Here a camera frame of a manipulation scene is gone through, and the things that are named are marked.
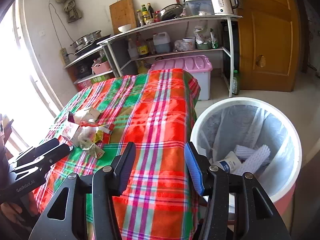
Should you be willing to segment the person's left hand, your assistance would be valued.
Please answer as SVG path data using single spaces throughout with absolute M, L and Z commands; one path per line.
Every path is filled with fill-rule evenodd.
M 15 203 L 2 203 L 1 211 L 13 223 L 18 223 L 21 221 L 20 214 L 22 213 L 22 208 Z

